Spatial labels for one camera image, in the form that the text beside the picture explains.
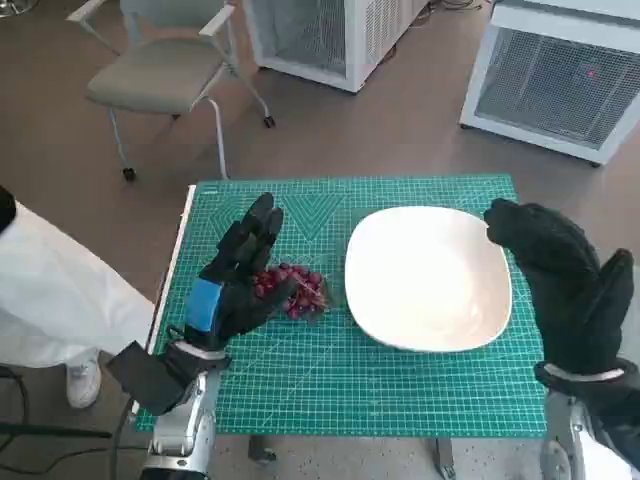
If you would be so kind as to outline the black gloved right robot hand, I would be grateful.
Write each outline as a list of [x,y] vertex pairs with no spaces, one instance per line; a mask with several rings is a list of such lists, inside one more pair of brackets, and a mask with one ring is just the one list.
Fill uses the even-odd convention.
[[578,375],[618,368],[632,253],[619,248],[601,262],[577,224],[536,203],[498,198],[483,217],[488,239],[511,252],[527,280],[544,360]]

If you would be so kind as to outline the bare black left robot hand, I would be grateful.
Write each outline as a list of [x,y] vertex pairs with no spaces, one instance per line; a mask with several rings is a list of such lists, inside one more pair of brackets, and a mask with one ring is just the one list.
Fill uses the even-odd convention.
[[203,351],[221,350],[231,338],[266,323],[295,292],[297,282],[289,277],[262,294],[253,283],[268,263],[283,220],[283,210],[265,192],[231,224],[188,297],[183,334],[188,344]]

